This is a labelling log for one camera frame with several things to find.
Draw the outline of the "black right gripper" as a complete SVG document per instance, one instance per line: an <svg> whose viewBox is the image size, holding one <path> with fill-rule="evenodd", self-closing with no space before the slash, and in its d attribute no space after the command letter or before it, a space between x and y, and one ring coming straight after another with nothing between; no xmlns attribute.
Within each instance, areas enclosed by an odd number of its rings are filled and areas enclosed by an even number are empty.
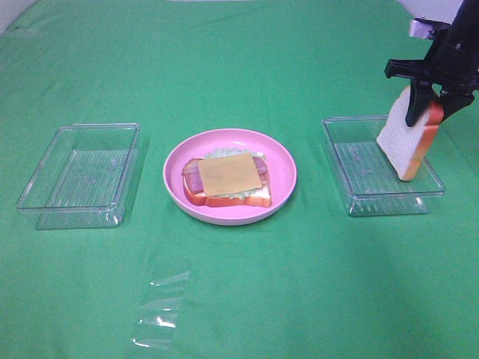
<svg viewBox="0 0 479 359"><path fill-rule="evenodd" d="M424 58L420 60L390 59L385 67L388 78L417 79L409 83L409 105L406 125L413 127L434 99L431 83L448 90L478 89L478 29L449 28L441 31ZM472 92L441 92L442 122L471 105Z"/></svg>

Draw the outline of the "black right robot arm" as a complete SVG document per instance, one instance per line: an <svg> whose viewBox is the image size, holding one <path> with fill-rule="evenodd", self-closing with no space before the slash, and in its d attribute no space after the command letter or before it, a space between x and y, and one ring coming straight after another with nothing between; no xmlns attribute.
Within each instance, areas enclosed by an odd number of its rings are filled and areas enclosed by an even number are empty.
<svg viewBox="0 0 479 359"><path fill-rule="evenodd" d="M432 41L424 58L390 59L385 75L410 80L406 125L414 126L441 85L439 103L446 119L475 100L478 89L478 2L402 1L414 16L409 34Z"/></svg>

